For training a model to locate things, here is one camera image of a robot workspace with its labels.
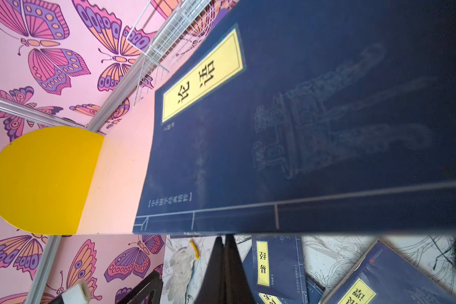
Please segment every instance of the wire rack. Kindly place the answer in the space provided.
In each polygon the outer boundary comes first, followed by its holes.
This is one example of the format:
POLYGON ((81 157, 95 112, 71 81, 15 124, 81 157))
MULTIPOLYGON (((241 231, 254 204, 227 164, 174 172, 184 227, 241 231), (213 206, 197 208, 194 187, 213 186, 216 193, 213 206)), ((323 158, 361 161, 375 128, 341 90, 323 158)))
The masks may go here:
POLYGON ((189 56, 213 28, 221 9, 232 9, 239 0, 183 0, 169 19, 174 20, 157 33, 137 60, 142 62, 134 106, 151 89, 177 68, 179 60, 189 56))

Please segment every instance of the line drawing illustration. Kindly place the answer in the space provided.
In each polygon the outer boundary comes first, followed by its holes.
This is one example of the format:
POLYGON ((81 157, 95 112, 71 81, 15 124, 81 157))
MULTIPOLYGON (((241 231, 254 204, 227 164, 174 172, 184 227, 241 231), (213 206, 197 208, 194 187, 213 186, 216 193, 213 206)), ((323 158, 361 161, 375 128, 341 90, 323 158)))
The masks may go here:
MULTIPOLYGON (((376 237, 371 236, 304 235, 302 252, 306 273, 326 288, 327 295, 375 240, 376 237)), ((388 236, 381 240, 456 297, 456 271, 448 261, 453 261, 454 238, 388 236)))
MULTIPOLYGON (((235 235, 235 241, 237 243, 238 252, 240 258, 243 261, 252 248, 252 237, 251 235, 235 235)), ((199 260, 195 260, 193 264, 193 274, 189 281, 188 288, 186 291, 186 299, 184 304, 193 303, 196 296, 201 289, 201 283, 203 281, 204 274, 206 273, 207 264, 210 261, 211 251, 213 249, 214 241, 216 236, 203 236, 194 238, 171 238, 170 235, 166 236, 166 249, 164 255, 164 270, 162 280, 164 282, 169 281, 169 277, 173 273, 173 268, 170 266, 170 259, 174 253, 178 252, 181 248, 190 246, 189 241, 194 241, 196 247, 199 250, 199 260)), ((169 290, 166 288, 162 289, 162 296, 160 297, 160 304, 169 304, 167 294, 169 290)))

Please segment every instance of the butterfly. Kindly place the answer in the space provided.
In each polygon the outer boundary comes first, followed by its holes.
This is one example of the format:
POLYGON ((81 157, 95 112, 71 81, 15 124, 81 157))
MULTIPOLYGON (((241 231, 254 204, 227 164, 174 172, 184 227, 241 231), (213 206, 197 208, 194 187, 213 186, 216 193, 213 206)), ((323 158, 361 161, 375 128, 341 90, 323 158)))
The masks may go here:
POLYGON ((122 21, 115 14, 109 13, 106 9, 100 9, 97 5, 91 5, 87 0, 72 1, 89 31, 113 54, 110 55, 98 49, 101 53, 109 55, 108 60, 113 60, 115 63, 101 73, 97 85, 100 91, 113 90, 131 65, 135 63, 135 57, 141 54, 138 49, 144 49, 156 33, 145 33, 143 30, 134 29, 128 36, 131 28, 126 26, 122 29, 122 21))
MULTIPOLYGON (((88 116, 95 116, 98 110, 100 109, 100 106, 93 104, 76 105, 70 106, 69 109, 88 116)), ((129 109, 130 101, 128 100, 128 98, 125 98, 125 100, 116 108, 115 111, 113 111, 110 117, 106 120, 106 128, 110 129, 111 127, 113 127, 113 125, 118 124, 120 120, 122 120, 120 117, 125 115, 129 109)))
MULTIPOLYGON (((24 304, 27 299, 28 292, 13 294, 0 299, 0 304, 24 304)), ((44 293, 39 304, 47 304, 54 299, 54 296, 44 293)))
POLYGON ((111 262, 104 273, 106 281, 115 278, 124 280, 132 272, 143 278, 150 268, 149 251, 157 254, 163 246, 164 241, 160 235, 142 235, 142 240, 137 242, 136 247, 128 248, 111 262))
MULTIPOLYGON (((125 296, 130 292, 132 291, 132 289, 130 287, 124 287, 124 288, 121 288, 117 291, 116 295, 115 295, 115 304, 117 304, 118 302, 120 302, 123 298, 125 298, 125 296)), ((140 304, 146 304, 148 303, 148 299, 149 297, 147 296, 146 299, 142 300, 142 302, 140 302, 140 304)))
POLYGON ((51 40, 64 40, 69 36, 69 28, 59 5, 40 0, 0 0, 0 22, 19 35, 42 39, 22 37, 20 48, 33 47, 28 58, 30 72, 47 93, 61 95, 63 88, 71 87, 69 76, 91 74, 78 53, 51 48, 60 45, 51 40))
MULTIPOLYGON (((59 111, 61 111, 63 109, 60 106, 36 107, 37 103, 26 104, 26 102, 29 101, 30 98, 32 97, 32 95, 34 94, 34 89, 32 87, 16 88, 16 89, 13 89, 12 91, 9 91, 9 93, 6 93, 5 91, 0 90, 0 97, 6 98, 9 100, 13 100, 20 104, 33 107, 39 111, 49 113, 52 115, 57 114, 59 111)), ((28 121, 22 117, 18 117, 18 116, 12 115, 10 113, 2 112, 2 111, 0 111, 0 118, 6 118, 3 121, 3 124, 5 125, 5 130, 7 131, 7 135, 10 138, 10 142, 13 141, 14 139, 17 139, 20 136, 22 136, 22 133, 24 131, 25 121, 27 121, 27 124, 30 127, 34 126, 34 122, 28 121)), ((41 124, 37 124, 37 125, 39 126, 40 129, 46 127, 45 125, 41 125, 41 124)))
POLYGON ((42 245, 47 237, 42 234, 19 235, 0 240, 0 268, 6 268, 13 262, 13 267, 22 272, 29 272, 34 279, 39 260, 42 256, 42 245))
MULTIPOLYGON (((98 287, 96 285, 97 278, 93 277, 93 272, 95 272, 96 264, 96 250, 95 243, 92 243, 90 239, 86 240, 84 244, 79 249, 78 253, 74 257, 73 263, 69 268, 66 281, 66 289, 73 286, 76 282, 83 279, 93 295, 93 298, 96 300, 101 300, 102 296, 95 296, 95 290, 98 287)), ((56 294, 60 294, 64 291, 63 281, 61 281, 61 287, 58 289, 53 289, 49 285, 48 287, 56 291, 56 294)))

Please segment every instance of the yellow semicircle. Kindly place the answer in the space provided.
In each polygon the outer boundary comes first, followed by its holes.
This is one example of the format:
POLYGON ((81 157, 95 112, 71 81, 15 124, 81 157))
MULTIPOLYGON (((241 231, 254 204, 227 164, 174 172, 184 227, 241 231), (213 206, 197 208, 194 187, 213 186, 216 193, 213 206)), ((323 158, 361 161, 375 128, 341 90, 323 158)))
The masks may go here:
POLYGON ((0 216, 36 234, 76 234, 103 136, 55 126, 0 152, 0 216))

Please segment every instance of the dark blue book cover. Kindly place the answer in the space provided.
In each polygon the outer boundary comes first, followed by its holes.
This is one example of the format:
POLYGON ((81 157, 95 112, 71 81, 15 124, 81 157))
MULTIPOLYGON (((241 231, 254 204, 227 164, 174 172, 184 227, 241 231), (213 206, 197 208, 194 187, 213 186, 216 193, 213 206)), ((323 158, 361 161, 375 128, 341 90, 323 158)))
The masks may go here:
POLYGON ((446 290, 377 241, 323 304, 456 304, 446 290))
MULTIPOLYGON (((270 294, 263 294, 258 292, 254 286, 254 268, 253 268, 253 249, 249 251, 243 261, 243 270, 247 280, 249 281, 250 290, 255 298, 257 304, 300 304, 300 301, 291 301, 281 297, 275 297, 270 294)), ((307 300, 309 304, 317 304, 321 299, 324 291, 308 276, 306 275, 306 287, 307 287, 307 300)))
POLYGON ((296 236, 252 236, 253 290, 307 304, 304 257, 296 236))
POLYGON ((157 89, 134 233, 429 229, 456 231, 456 1, 241 1, 157 89))

